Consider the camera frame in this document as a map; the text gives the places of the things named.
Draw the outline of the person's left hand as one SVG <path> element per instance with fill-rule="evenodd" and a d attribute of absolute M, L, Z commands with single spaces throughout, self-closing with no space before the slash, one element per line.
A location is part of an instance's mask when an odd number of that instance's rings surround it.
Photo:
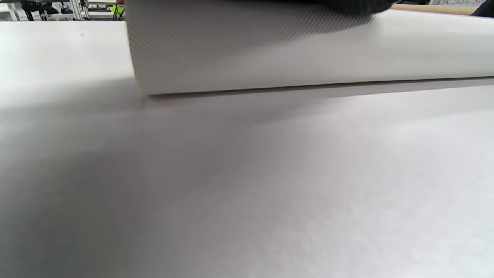
<path fill-rule="evenodd" d="M 237 7 L 293 13 L 370 16 L 390 9 L 396 0 L 221 0 Z"/>

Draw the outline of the person's right hand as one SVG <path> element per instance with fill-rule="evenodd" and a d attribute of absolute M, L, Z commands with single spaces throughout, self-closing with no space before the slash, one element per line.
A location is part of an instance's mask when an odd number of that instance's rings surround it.
<path fill-rule="evenodd" d="M 483 5 L 480 5 L 471 16 L 476 16 L 476 17 L 488 17 L 488 18 L 493 18 L 494 17 L 494 6 L 493 2 L 484 2 Z"/>

